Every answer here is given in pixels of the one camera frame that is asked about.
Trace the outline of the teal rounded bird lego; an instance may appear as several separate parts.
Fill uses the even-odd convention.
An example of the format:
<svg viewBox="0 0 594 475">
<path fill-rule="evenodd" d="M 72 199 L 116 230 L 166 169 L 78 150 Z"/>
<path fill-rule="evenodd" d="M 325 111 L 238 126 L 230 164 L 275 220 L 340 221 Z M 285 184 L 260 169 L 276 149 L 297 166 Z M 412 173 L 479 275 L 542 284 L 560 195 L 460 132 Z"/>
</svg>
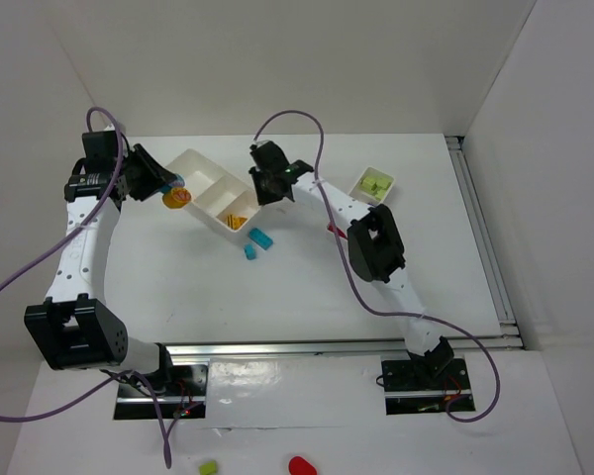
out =
<svg viewBox="0 0 594 475">
<path fill-rule="evenodd" d="M 182 176 L 180 176 L 179 174 L 177 174 L 176 178 L 173 181 L 163 185 L 160 188 L 160 192 L 162 194 L 167 194 L 172 188 L 184 188 L 184 187 L 185 187 L 184 178 Z"/>
</svg>

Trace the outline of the multicolour lego tower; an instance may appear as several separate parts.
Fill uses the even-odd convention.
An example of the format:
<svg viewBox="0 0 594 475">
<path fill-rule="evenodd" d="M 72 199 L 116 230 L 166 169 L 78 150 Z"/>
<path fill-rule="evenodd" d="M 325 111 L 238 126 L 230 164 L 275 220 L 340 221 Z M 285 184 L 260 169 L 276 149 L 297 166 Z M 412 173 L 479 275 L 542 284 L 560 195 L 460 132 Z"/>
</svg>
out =
<svg viewBox="0 0 594 475">
<path fill-rule="evenodd" d="M 168 209 L 182 209 L 192 201 L 192 195 L 185 187 L 172 187 L 162 195 L 161 201 Z"/>
</svg>

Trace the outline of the white divided container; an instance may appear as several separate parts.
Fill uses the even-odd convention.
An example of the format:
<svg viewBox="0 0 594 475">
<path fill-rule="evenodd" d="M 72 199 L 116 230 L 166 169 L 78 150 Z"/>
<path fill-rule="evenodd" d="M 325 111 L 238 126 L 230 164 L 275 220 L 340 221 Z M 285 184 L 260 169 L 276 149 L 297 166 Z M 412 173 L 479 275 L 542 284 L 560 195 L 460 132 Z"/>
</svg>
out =
<svg viewBox="0 0 594 475">
<path fill-rule="evenodd" d="M 395 178 L 377 168 L 368 166 L 360 174 L 349 191 L 350 197 L 377 206 L 385 202 L 395 184 Z"/>
<path fill-rule="evenodd" d="M 166 168 L 184 178 L 185 188 L 192 195 L 184 211 L 235 245 L 248 240 L 248 232 L 255 227 L 260 212 L 249 185 L 192 148 L 174 158 Z M 229 214 L 247 217 L 247 222 L 233 231 L 225 224 Z"/>
</svg>

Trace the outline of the orange lego brick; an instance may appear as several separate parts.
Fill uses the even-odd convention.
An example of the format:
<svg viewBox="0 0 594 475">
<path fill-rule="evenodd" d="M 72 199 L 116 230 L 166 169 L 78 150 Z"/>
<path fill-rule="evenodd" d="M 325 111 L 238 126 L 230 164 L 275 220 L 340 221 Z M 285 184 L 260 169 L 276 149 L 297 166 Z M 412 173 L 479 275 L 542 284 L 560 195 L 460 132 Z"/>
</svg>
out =
<svg viewBox="0 0 594 475">
<path fill-rule="evenodd" d="M 248 218 L 235 214 L 229 214 L 225 219 L 225 224 L 233 231 L 239 230 L 246 222 Z"/>
</svg>

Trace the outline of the long teal lego brick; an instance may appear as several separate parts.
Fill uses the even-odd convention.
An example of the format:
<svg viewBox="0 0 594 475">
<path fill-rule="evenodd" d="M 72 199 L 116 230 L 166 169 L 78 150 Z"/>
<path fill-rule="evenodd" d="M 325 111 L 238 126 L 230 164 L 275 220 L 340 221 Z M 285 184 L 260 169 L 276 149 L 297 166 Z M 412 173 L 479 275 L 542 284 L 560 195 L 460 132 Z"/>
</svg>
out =
<svg viewBox="0 0 594 475">
<path fill-rule="evenodd" d="M 269 250 L 273 246 L 272 238 L 258 228 L 252 228 L 248 232 L 248 237 L 263 250 Z"/>
</svg>

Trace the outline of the red sloped lego brick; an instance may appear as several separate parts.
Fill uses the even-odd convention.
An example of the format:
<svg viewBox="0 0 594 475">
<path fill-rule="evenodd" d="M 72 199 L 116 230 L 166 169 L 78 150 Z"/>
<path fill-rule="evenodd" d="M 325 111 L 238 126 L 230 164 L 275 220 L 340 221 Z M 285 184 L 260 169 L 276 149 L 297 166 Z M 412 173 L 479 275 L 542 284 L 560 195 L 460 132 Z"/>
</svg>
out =
<svg viewBox="0 0 594 475">
<path fill-rule="evenodd" d="M 343 232 L 343 230 L 334 227 L 332 224 L 328 225 L 327 230 L 330 233 L 333 233 L 333 234 L 339 236 L 340 238 L 347 239 L 347 235 Z"/>
</svg>

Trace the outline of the small teal lego brick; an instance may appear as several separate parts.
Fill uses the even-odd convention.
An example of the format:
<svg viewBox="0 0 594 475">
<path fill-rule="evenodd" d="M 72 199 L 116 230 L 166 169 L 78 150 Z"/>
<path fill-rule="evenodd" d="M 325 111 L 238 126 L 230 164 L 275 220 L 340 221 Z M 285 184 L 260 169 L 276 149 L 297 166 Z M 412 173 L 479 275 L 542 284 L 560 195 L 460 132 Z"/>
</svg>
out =
<svg viewBox="0 0 594 475">
<path fill-rule="evenodd" d="M 244 245 L 244 253 L 247 260 L 255 260 L 257 257 L 256 250 L 250 243 Z"/>
</svg>

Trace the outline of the lime green lego brick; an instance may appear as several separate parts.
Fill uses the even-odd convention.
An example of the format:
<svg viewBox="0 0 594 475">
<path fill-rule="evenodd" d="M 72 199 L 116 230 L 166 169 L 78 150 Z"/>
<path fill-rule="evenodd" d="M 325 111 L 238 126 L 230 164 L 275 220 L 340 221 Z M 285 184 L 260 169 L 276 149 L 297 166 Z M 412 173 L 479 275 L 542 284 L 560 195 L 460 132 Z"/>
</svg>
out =
<svg viewBox="0 0 594 475">
<path fill-rule="evenodd" d="M 391 186 L 391 181 L 385 178 L 378 178 L 375 182 L 375 194 L 382 195 L 387 192 Z"/>
<path fill-rule="evenodd" d="M 376 196 L 375 194 L 375 182 L 370 181 L 368 178 L 366 179 L 366 176 L 362 178 L 361 182 L 360 182 L 360 189 L 362 192 L 372 195 L 372 196 Z"/>
</svg>

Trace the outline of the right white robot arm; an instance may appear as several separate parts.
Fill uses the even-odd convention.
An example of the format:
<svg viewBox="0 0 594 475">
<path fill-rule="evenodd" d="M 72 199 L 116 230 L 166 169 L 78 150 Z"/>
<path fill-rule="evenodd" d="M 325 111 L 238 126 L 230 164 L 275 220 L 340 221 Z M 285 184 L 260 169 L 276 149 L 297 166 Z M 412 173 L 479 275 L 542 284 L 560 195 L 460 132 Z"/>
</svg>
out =
<svg viewBox="0 0 594 475">
<path fill-rule="evenodd" d="M 332 233 L 340 244 L 352 277 L 370 283 L 392 306 L 406 350 L 416 373 L 438 378 L 453 359 L 453 350 L 413 289 L 406 269 L 404 244 L 390 209 L 370 206 L 350 197 L 315 175 L 302 160 L 289 162 L 272 141 L 250 146 L 254 166 L 249 170 L 258 204 L 288 199 L 331 217 Z"/>
</svg>

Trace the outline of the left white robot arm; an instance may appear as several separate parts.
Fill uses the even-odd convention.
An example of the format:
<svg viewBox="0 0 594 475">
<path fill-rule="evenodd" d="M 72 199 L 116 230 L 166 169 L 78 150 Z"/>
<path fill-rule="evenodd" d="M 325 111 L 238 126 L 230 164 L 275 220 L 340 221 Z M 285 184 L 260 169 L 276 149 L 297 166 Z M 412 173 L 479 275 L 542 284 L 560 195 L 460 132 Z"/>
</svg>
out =
<svg viewBox="0 0 594 475">
<path fill-rule="evenodd" d="M 26 309 L 24 323 L 51 369 L 128 371 L 162 394 L 174 381 L 171 357 L 161 343 L 130 337 L 105 303 L 105 272 L 123 202 L 179 191 L 184 182 L 113 130 L 87 132 L 82 144 L 85 155 L 64 186 L 69 242 L 44 301 Z"/>
</svg>

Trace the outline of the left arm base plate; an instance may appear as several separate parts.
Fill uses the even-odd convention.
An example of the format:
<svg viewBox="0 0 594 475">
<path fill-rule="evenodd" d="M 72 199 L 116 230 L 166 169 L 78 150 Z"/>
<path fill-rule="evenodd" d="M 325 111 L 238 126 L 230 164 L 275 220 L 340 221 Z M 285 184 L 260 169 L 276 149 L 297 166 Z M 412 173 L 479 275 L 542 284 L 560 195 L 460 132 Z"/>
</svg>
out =
<svg viewBox="0 0 594 475">
<path fill-rule="evenodd" d="M 171 380 L 165 386 L 155 390 L 162 417 L 165 420 L 204 419 L 209 364 L 194 362 L 175 365 L 171 368 L 170 376 Z M 113 419 L 115 421 L 156 419 L 150 392 L 138 379 L 119 384 Z"/>
</svg>

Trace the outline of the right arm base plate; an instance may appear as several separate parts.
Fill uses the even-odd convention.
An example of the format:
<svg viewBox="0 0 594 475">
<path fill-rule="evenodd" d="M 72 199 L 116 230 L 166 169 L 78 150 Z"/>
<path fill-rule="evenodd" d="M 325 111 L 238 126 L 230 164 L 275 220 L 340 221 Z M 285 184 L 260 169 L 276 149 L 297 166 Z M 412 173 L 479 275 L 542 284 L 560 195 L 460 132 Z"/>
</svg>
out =
<svg viewBox="0 0 594 475">
<path fill-rule="evenodd" d="M 454 359 L 435 379 L 423 376 L 409 359 L 385 359 L 375 383 L 383 389 L 387 416 L 444 413 L 448 403 L 452 413 L 476 410 L 463 358 Z"/>
</svg>

